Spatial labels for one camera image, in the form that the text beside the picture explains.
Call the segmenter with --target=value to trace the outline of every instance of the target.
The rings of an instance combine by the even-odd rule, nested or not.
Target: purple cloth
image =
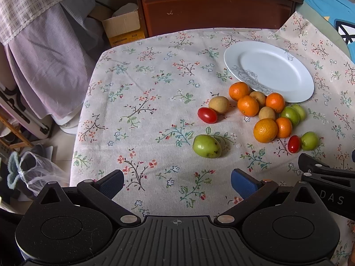
[[[48,114],[64,118],[83,103],[95,67],[96,59],[87,51],[97,46],[102,31],[97,25],[85,29],[82,23],[95,1],[76,2],[72,0],[72,7],[79,7],[75,17],[63,9],[68,5],[56,4],[5,46],[17,85],[39,118]],[[91,42],[79,37],[80,28]]]

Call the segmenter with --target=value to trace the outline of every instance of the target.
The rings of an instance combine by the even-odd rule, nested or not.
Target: mandarin orange
[[[278,127],[273,119],[266,118],[258,121],[253,130],[255,139],[260,143],[268,143],[275,139]]]
[[[276,124],[278,127],[277,138],[286,138],[292,133],[292,123],[290,119],[286,117],[280,117],[276,119]]]
[[[265,105],[273,109],[276,113],[281,113],[285,108],[285,100],[281,94],[271,93],[266,97]]]
[[[243,115],[253,117],[259,112],[258,102],[251,96],[244,96],[238,100],[237,107]]]
[[[240,98],[250,94],[250,87],[244,82],[237,82],[229,87],[229,96],[238,101]]]

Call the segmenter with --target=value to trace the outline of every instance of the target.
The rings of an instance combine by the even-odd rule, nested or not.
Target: red cherry tomato
[[[213,124],[217,122],[217,113],[207,107],[202,107],[197,111],[198,117],[205,123]]]
[[[290,153],[297,153],[301,148],[301,139],[297,135],[292,136],[287,143],[287,148]]]

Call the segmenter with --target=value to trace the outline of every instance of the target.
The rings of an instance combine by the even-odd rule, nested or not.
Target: white plate
[[[314,83],[307,68],[296,57],[273,45],[238,42],[224,52],[224,62],[238,80],[266,96],[277,92],[286,102],[299,103],[313,94]]]

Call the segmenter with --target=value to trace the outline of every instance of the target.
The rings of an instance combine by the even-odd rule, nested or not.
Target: floral tablecloth
[[[205,124],[197,110],[217,95],[228,96],[237,82],[223,53],[239,41],[255,40],[283,48],[310,71],[313,96],[301,105],[308,117],[293,134],[314,131],[320,145],[308,152],[331,167],[353,170],[355,145],[355,66],[309,21],[295,13],[278,31],[200,29],[171,33],[104,52],[93,72],[81,112],[71,168],[71,185],[100,179],[115,169],[125,186],[114,201],[135,214],[210,215],[242,199],[230,184],[240,168],[258,180],[282,186],[300,179],[298,154],[287,139],[261,144],[253,137],[258,117],[245,117],[231,101],[230,112]],[[196,135],[221,142],[218,159],[197,156]],[[353,221],[334,214],[341,241],[333,262],[345,263],[354,235]]]

